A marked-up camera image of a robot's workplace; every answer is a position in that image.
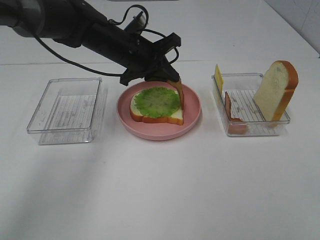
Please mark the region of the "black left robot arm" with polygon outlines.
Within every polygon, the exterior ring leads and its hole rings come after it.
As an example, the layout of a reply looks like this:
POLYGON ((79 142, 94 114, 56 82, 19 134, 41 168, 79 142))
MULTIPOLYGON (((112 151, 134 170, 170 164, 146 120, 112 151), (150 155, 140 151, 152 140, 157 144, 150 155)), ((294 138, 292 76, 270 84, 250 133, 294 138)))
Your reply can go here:
POLYGON ((178 83, 181 78, 166 57, 181 46, 181 38, 172 33, 152 42, 142 36, 147 31, 148 11, 140 12, 124 28, 108 19, 84 0, 3 0, 0 23, 18 35, 52 39, 71 48, 86 47, 123 66, 120 83, 143 78, 147 82, 178 83))

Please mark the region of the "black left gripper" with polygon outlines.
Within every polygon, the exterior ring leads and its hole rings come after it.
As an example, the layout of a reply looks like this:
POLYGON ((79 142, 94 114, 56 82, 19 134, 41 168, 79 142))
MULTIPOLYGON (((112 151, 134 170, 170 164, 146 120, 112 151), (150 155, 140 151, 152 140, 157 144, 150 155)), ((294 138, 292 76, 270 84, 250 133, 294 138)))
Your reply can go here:
POLYGON ((166 54, 180 46, 181 38, 175 33, 156 42, 148 42, 141 37, 137 50, 128 57, 129 65, 120 76, 120 83, 128 86, 130 81, 139 78, 146 82, 179 82, 180 75, 169 63, 166 54))

